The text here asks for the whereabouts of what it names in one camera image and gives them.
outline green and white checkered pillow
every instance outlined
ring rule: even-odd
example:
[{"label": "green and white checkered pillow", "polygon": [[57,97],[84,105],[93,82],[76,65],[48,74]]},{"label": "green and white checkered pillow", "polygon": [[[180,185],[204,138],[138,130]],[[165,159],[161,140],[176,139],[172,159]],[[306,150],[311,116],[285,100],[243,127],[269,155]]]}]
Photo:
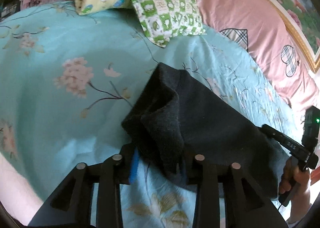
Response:
[{"label": "green and white checkered pillow", "polygon": [[205,34],[196,0],[131,0],[145,36],[166,47],[178,35]]}]

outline metal screw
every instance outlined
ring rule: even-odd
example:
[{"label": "metal screw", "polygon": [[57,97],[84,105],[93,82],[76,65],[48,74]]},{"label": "metal screw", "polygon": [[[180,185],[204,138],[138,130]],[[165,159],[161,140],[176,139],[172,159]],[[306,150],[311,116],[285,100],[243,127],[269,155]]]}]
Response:
[{"label": "metal screw", "polygon": [[195,159],[197,160],[197,161],[204,161],[204,155],[202,155],[202,154],[198,154],[198,155],[195,155]]},{"label": "metal screw", "polygon": [[84,169],[86,166],[87,166],[86,163],[79,163],[79,164],[76,166],[76,168],[77,168],[77,169]]},{"label": "metal screw", "polygon": [[239,163],[234,162],[234,163],[231,164],[231,167],[232,167],[233,169],[240,169],[240,168],[241,168],[241,165],[240,165]]},{"label": "metal screw", "polygon": [[115,154],[112,156],[112,159],[115,161],[119,161],[122,159],[122,155],[121,154]]}]

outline pink blanket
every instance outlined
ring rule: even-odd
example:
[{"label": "pink blanket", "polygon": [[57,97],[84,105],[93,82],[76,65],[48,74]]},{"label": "pink blanket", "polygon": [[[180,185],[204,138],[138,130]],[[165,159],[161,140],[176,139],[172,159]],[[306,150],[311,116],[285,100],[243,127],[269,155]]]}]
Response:
[{"label": "pink blanket", "polygon": [[197,0],[203,22],[237,42],[294,111],[315,105],[319,89],[284,22],[267,0]]}]

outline teal bed sheet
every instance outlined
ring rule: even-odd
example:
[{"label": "teal bed sheet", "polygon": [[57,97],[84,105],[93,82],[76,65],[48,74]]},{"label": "teal bed sheet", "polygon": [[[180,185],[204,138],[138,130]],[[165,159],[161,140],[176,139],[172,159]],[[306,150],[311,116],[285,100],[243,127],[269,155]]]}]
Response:
[{"label": "teal bed sheet", "polygon": [[[158,62],[187,70],[257,126],[301,140],[291,109],[249,54],[212,28],[160,48],[132,10],[74,10],[72,2],[42,5],[0,23],[1,152],[42,200],[77,163],[103,162],[130,142],[121,121]],[[152,165],[140,162],[121,194],[124,227],[192,225],[196,195]]]}]

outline human hand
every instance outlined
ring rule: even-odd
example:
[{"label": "human hand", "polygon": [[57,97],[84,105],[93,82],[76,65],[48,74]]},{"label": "human hand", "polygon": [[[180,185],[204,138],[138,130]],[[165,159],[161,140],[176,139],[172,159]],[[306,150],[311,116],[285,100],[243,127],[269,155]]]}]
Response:
[{"label": "human hand", "polygon": [[288,223],[292,224],[301,220],[310,209],[310,170],[307,169],[302,172],[298,167],[292,169],[292,162],[290,157],[283,169],[283,175],[279,185],[279,193],[283,194],[291,190],[289,183],[291,178],[300,184],[299,189],[291,199],[291,215]]}]

